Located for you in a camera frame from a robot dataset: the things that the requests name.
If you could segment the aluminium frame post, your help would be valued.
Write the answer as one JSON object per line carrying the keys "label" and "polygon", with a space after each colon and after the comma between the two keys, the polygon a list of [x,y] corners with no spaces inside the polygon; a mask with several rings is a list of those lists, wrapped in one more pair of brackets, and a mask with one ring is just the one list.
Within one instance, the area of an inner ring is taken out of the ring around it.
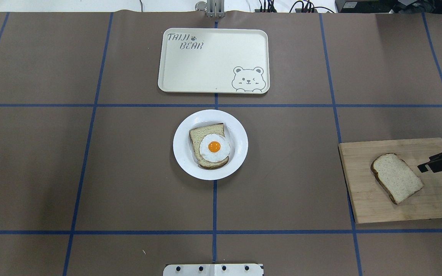
{"label": "aluminium frame post", "polygon": [[208,18],[223,18],[225,16],[224,0],[206,0],[206,16]]}

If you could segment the bread slice with crust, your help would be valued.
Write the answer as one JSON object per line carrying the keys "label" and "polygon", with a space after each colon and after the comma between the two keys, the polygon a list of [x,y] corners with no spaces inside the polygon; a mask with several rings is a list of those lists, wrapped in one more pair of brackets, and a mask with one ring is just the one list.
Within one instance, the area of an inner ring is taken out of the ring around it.
{"label": "bread slice with crust", "polygon": [[223,123],[193,128],[189,131],[189,137],[201,168],[216,169],[228,163],[231,144],[225,135]]}

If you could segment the white round plate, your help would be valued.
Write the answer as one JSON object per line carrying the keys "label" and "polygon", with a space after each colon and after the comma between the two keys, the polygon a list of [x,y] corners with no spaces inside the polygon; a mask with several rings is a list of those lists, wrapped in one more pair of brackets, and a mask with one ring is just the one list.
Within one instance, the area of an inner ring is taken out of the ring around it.
{"label": "white round plate", "polygon": [[247,133],[238,119],[202,110],[184,119],[173,138],[174,157],[189,175],[218,180],[237,171],[248,153]]}

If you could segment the small metal cylinder weight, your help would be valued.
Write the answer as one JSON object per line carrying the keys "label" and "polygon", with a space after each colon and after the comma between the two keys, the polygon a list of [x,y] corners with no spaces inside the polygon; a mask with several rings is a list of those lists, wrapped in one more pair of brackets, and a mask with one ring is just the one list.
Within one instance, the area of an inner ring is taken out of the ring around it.
{"label": "small metal cylinder weight", "polygon": [[196,11],[206,11],[207,10],[207,3],[204,1],[199,1],[195,4],[195,10]]}

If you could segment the cream bear tray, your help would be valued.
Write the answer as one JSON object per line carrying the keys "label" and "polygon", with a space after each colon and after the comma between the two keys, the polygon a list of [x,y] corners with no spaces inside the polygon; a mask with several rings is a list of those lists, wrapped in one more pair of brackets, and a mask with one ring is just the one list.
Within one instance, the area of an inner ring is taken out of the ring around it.
{"label": "cream bear tray", "polygon": [[170,28],[163,33],[158,87],[170,93],[266,93],[268,35],[263,30]]}

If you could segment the wooden cutting board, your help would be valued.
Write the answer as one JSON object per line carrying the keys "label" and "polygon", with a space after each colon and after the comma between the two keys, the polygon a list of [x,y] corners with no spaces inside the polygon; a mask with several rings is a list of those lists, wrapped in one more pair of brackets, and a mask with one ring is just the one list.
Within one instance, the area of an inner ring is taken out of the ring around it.
{"label": "wooden cutting board", "polygon": [[442,152],[441,138],[338,146],[357,224],[442,218],[442,172],[418,166]]}

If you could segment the white bread slice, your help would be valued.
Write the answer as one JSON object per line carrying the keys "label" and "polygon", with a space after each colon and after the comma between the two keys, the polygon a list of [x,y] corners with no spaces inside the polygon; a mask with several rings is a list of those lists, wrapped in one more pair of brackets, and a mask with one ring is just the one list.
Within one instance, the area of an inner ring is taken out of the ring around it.
{"label": "white bread slice", "polygon": [[376,157],[370,169],[395,205],[403,203],[425,186],[411,167],[395,153]]}

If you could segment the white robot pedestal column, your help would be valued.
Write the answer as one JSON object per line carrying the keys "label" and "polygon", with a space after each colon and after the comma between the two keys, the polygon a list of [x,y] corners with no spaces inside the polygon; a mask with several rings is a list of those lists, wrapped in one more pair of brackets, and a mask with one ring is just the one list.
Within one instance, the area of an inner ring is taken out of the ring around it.
{"label": "white robot pedestal column", "polygon": [[263,264],[171,264],[165,266],[163,276],[263,276]]}

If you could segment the fried egg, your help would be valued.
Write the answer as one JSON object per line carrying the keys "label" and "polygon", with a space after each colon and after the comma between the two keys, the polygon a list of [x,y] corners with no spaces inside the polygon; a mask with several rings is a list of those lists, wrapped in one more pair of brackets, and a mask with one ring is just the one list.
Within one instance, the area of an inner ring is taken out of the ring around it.
{"label": "fried egg", "polygon": [[200,155],[206,161],[216,163],[223,161],[229,156],[231,145],[224,136],[210,133],[201,141]]}

